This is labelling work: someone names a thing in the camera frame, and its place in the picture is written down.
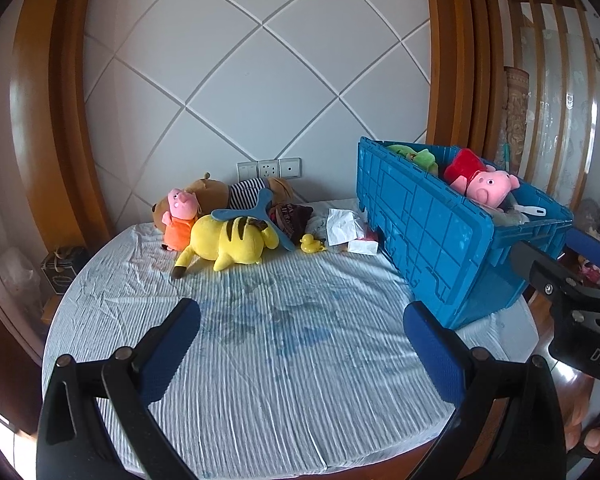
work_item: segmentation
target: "plastic storage box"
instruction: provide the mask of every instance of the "plastic storage box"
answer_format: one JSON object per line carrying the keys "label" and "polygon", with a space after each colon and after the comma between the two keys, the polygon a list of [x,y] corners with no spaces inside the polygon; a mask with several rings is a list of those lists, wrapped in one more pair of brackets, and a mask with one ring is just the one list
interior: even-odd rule
{"label": "plastic storage box", "polygon": [[440,175],[460,150],[375,142],[358,145],[357,195],[367,220],[377,230],[380,247],[422,301],[447,327],[460,326],[511,306],[525,288],[509,264],[510,247],[527,240],[559,256],[573,215],[546,193],[520,181],[513,191],[521,205],[546,209],[518,226],[495,226],[480,206],[385,146],[427,148]]}

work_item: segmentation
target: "bolt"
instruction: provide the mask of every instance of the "bolt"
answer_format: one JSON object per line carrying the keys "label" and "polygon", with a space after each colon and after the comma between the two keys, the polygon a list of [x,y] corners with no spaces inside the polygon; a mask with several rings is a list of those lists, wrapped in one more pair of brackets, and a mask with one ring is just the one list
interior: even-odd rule
{"label": "bolt", "polygon": [[486,361],[489,357],[491,357],[489,351],[481,346],[472,348],[471,355],[478,359],[478,361]]}
{"label": "bolt", "polygon": [[72,359],[73,358],[69,354],[62,354],[58,359],[56,359],[56,366],[63,368],[71,364]]}
{"label": "bolt", "polygon": [[539,355],[534,355],[531,358],[531,362],[536,368],[542,368],[542,365],[544,364],[544,359],[542,359]]}
{"label": "bolt", "polygon": [[116,350],[114,355],[118,361],[124,361],[125,359],[129,359],[133,352],[134,351],[130,346],[121,346]]}

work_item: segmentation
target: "white bedsheet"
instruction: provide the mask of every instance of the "white bedsheet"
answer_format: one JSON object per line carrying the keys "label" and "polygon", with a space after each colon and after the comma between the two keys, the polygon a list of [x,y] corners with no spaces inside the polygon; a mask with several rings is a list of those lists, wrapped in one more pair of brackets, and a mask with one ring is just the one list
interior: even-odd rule
{"label": "white bedsheet", "polygon": [[[355,201],[322,203],[355,206]],[[181,297],[202,326],[167,393],[150,406],[200,478],[274,479],[391,458],[435,437],[452,413],[402,329],[411,293],[384,256],[265,251],[260,266],[213,272],[197,261],[169,278],[173,253],[133,226],[78,275],[52,323],[55,359],[107,358],[135,345]],[[524,361],[538,336],[522,298],[459,331],[470,346]],[[126,468],[141,472],[108,401],[100,403]]]}

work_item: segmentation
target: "wall plate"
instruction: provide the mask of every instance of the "wall plate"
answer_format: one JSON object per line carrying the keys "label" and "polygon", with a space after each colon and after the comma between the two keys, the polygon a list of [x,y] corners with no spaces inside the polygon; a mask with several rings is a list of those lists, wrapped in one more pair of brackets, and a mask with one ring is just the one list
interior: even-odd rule
{"label": "wall plate", "polygon": [[238,180],[249,180],[250,178],[258,177],[258,163],[249,162],[238,162]]}
{"label": "wall plate", "polygon": [[300,159],[281,158],[280,159],[280,177],[282,178],[298,178],[302,176],[300,170]]}
{"label": "wall plate", "polygon": [[267,178],[270,176],[280,176],[280,164],[277,160],[259,160],[258,176]]}

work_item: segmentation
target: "green plush toy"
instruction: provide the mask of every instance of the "green plush toy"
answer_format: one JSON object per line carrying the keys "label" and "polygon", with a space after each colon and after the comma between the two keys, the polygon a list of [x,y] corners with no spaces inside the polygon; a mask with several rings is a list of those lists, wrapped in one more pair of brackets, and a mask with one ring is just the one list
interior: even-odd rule
{"label": "green plush toy", "polygon": [[421,152],[416,152],[409,146],[405,146],[403,144],[392,144],[386,148],[394,153],[397,153],[398,155],[403,156],[407,160],[410,160],[427,173],[438,176],[438,164],[436,163],[436,157],[427,148]]}

